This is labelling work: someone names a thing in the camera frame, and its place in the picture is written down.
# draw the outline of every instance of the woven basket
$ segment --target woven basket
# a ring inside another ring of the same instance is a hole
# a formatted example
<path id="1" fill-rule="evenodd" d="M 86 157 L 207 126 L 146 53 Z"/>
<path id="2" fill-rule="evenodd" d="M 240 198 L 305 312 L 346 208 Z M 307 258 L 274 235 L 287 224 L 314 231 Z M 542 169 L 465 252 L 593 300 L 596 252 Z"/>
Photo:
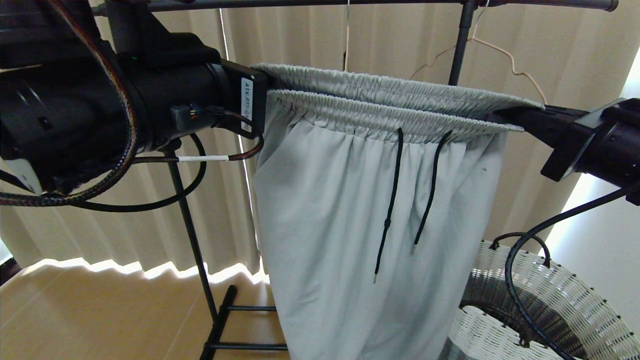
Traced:
<path id="1" fill-rule="evenodd" d="M 559 359 L 537 344 L 541 340 L 532 335 L 509 296 L 504 263 L 510 248 L 490 245 L 480 244 L 461 301 L 464 311 L 458 311 L 440 359 Z M 521 251 L 513 264 L 513 283 L 536 324 L 573 357 L 640 360 L 640 343 L 625 322 L 561 265 Z"/>

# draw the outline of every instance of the garment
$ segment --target garment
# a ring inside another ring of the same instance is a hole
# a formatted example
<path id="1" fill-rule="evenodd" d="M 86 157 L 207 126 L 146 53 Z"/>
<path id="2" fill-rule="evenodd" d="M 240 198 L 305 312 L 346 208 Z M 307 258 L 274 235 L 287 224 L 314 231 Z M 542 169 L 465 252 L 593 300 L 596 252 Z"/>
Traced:
<path id="1" fill-rule="evenodd" d="M 505 132 L 520 130 L 476 119 L 540 105 L 368 74 L 255 68 L 280 87 L 268 93 L 253 183 L 292 359 L 437 359 L 488 221 Z"/>

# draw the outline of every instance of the black metal pole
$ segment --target black metal pole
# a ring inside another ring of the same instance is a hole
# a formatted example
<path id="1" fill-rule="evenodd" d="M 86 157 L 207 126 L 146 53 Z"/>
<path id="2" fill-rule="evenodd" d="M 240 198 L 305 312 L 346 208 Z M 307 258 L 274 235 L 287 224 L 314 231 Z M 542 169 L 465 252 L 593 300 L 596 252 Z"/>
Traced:
<path id="1" fill-rule="evenodd" d="M 174 158 L 175 151 L 167 150 L 164 154 L 168 157 Z M 173 187 L 176 193 L 184 191 L 182 185 L 182 179 L 180 178 L 180 170 L 176 163 L 169 163 L 169 171 L 171 172 L 171 180 L 173 181 Z M 213 300 L 213 293 L 211 292 L 211 286 L 209 285 L 209 278 L 207 277 L 207 270 L 204 268 L 204 261 L 202 260 L 202 253 L 200 252 L 200 245 L 198 244 L 198 236 L 196 235 L 196 229 L 193 226 L 193 219 L 191 218 L 191 211 L 189 210 L 189 203 L 186 198 L 178 200 L 180 204 L 180 212 L 182 212 L 182 219 L 184 220 L 184 226 L 187 228 L 187 235 L 189 236 L 189 242 L 191 244 L 191 250 L 193 250 L 193 257 L 196 260 L 196 266 L 198 267 L 198 275 L 202 282 L 202 289 L 204 290 L 204 296 L 207 299 L 207 305 L 209 305 L 209 312 L 211 313 L 211 320 L 216 323 L 218 321 L 218 310 L 216 309 L 216 303 Z"/>
<path id="2" fill-rule="evenodd" d="M 449 85 L 457 85 L 462 70 L 462 60 L 465 58 L 465 50 L 467 49 L 467 39 L 469 38 L 469 29 L 474 21 L 474 11 L 478 5 L 474 0 L 467 0 L 462 6 L 460 14 L 460 30 L 458 30 L 458 42 L 456 42 L 456 52 L 453 55 L 453 63 L 451 64 L 451 73 L 449 74 Z"/>
<path id="3" fill-rule="evenodd" d="M 539 4 L 551 6 L 569 6 L 575 8 L 599 9 L 612 12 L 618 7 L 619 0 L 494 0 L 489 6 L 504 4 Z M 351 4 L 447 4 L 460 3 L 460 0 L 351 0 Z M 476 4 L 484 0 L 474 0 Z M 268 6 L 313 6 L 347 5 L 347 0 L 153 0 L 149 2 L 151 12 L 170 12 L 176 10 L 198 10 L 217 8 L 263 8 Z M 106 16 L 106 5 L 93 7 L 93 14 Z"/>

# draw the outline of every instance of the drawstring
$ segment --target drawstring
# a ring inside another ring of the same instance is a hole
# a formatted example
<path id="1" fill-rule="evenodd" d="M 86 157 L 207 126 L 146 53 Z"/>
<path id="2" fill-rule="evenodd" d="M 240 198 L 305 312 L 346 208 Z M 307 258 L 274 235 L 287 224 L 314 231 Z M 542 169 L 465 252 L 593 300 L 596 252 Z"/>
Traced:
<path id="1" fill-rule="evenodd" d="M 385 229 L 382 232 L 382 240 L 380 240 L 380 248 L 378 249 L 378 259 L 376 260 L 376 271 L 373 273 L 373 283 L 376 283 L 378 277 L 378 270 L 380 269 L 380 259 L 382 258 L 382 249 L 385 247 L 385 239 L 387 238 L 387 231 L 391 226 L 391 212 L 394 210 L 394 203 L 396 202 L 396 193 L 398 190 L 398 177 L 400 176 L 400 159 L 402 158 L 402 146 L 404 142 L 404 134 L 402 128 L 398 128 L 398 152 L 396 154 L 396 172 L 394 174 L 394 186 L 391 190 L 391 201 L 389 202 L 389 209 L 387 210 L 387 219 L 385 220 Z"/>
<path id="2" fill-rule="evenodd" d="M 436 193 L 436 178 L 438 177 L 438 159 L 440 158 L 440 152 L 442 152 L 442 148 L 444 147 L 445 142 L 451 134 L 453 130 L 444 134 L 438 143 L 438 147 L 436 148 L 435 158 L 433 160 L 433 173 L 431 175 L 431 193 L 429 194 L 429 201 L 427 202 L 427 208 L 424 210 L 424 214 L 422 216 L 422 221 L 420 221 L 420 227 L 418 228 L 418 233 L 415 235 L 415 240 L 413 241 L 413 247 L 411 248 L 411 254 L 415 251 L 415 247 L 418 245 L 418 241 L 420 241 L 420 235 L 422 234 L 422 230 L 424 230 L 424 224 L 427 222 L 427 216 L 429 215 L 429 210 L 431 210 L 431 205 L 433 204 L 433 196 Z"/>

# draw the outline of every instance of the white cable label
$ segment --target white cable label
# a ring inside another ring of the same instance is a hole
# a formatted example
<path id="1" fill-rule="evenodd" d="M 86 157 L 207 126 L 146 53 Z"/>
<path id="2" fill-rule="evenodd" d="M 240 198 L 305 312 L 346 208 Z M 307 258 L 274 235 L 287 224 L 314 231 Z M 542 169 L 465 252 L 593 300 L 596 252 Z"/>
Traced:
<path id="1" fill-rule="evenodd" d="M 242 91 L 242 94 L 240 95 L 241 115 L 253 121 L 253 81 L 242 78 L 240 84 L 241 84 L 241 91 Z M 242 130 L 245 130 L 251 133 L 251 125 L 243 122 L 241 126 L 242 126 Z"/>

